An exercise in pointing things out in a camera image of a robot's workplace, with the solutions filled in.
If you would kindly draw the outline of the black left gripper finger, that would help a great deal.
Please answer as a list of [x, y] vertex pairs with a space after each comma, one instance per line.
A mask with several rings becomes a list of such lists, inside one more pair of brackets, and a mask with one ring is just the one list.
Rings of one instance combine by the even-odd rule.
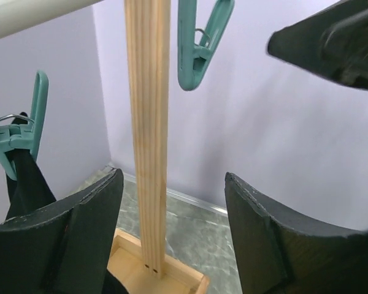
[[368, 91], [368, 1], [339, 1], [275, 31], [267, 53], [335, 84]]

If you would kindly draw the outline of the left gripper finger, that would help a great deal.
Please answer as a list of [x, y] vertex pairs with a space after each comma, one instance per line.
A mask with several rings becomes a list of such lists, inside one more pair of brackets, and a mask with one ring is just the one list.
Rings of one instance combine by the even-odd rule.
[[244, 293], [368, 293], [368, 230], [308, 217], [230, 172], [224, 194]]
[[123, 172], [0, 224], [0, 293], [102, 293]]

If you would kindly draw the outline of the black underwear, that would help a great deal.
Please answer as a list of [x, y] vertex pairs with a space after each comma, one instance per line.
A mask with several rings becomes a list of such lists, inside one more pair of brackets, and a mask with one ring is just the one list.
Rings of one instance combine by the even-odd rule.
[[27, 149], [14, 149], [7, 152], [6, 156], [15, 164], [17, 171], [16, 180], [6, 178], [10, 201], [6, 219], [27, 215], [56, 201]]

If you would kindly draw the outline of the teal clothes peg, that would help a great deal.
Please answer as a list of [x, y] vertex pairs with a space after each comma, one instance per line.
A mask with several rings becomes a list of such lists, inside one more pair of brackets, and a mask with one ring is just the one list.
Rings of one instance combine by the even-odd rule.
[[7, 158], [7, 152], [25, 149], [34, 160], [37, 159], [47, 109], [48, 88], [47, 74], [42, 70], [37, 71], [31, 114], [26, 116], [12, 113], [0, 117], [0, 164], [12, 180], [16, 180], [17, 172], [14, 162]]
[[206, 27], [202, 29], [196, 27], [197, 1], [178, 2], [177, 75], [184, 91], [193, 91], [201, 84], [234, 6], [234, 1], [216, 1]]

